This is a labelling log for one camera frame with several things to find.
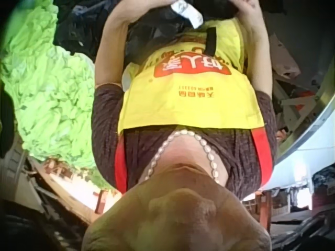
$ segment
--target green fabric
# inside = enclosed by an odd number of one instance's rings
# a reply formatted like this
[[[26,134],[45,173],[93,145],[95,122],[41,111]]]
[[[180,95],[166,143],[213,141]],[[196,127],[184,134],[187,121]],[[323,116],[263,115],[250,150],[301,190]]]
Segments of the green fabric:
[[[58,157],[96,168],[91,145],[93,63],[52,44],[58,8],[52,0],[17,10],[9,24],[2,81],[12,96],[23,148],[40,160]]]

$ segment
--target paper tag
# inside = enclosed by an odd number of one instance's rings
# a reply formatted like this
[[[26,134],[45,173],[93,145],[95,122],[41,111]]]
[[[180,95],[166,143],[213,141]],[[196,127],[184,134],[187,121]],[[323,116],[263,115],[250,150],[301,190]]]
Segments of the paper tag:
[[[191,22],[194,29],[199,28],[204,23],[202,14],[184,0],[178,0],[177,2],[173,3],[171,8],[177,14],[187,18]]]

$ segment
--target red strap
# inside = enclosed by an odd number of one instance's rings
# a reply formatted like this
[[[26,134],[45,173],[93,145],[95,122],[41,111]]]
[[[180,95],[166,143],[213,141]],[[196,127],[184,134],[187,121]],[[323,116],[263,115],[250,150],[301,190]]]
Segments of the red strap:
[[[261,168],[261,186],[264,186],[269,181],[273,168],[270,144],[265,127],[252,129],[251,134]],[[115,181],[117,189],[125,193],[127,191],[127,167],[123,135],[120,136],[115,153]]]
[[[266,135],[265,127],[252,129],[251,134],[261,168],[261,186],[264,186],[270,180],[273,169],[270,144]]]
[[[127,191],[127,166],[123,135],[120,136],[116,147],[114,172],[116,188],[123,194]]]

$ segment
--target apron strap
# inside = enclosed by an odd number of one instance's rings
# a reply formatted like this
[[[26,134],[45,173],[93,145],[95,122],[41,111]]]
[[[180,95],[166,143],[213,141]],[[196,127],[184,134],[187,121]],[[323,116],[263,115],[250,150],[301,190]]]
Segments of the apron strap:
[[[116,182],[116,189],[124,194],[127,191],[127,165],[125,155],[125,140],[124,135],[121,134],[115,152],[115,166],[114,175]]]
[[[206,48],[204,55],[213,58],[216,52],[216,27],[210,27],[207,29]]]
[[[269,140],[265,127],[252,129],[251,135],[261,169],[261,186],[264,186],[270,180],[273,169]],[[115,181],[116,188],[122,194],[125,193],[127,191],[127,166],[123,134],[119,138],[115,153]]]
[[[258,161],[261,169],[261,187],[271,178],[273,160],[269,140],[266,135],[265,127],[251,129],[251,135],[256,148]]]

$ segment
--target woman's left hand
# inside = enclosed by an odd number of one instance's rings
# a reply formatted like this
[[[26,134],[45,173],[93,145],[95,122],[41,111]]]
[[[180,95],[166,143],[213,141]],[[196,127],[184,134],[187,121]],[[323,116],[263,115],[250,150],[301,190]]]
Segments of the woman's left hand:
[[[177,0],[122,0],[116,9],[125,21],[135,22],[149,10],[171,5],[176,1]]]

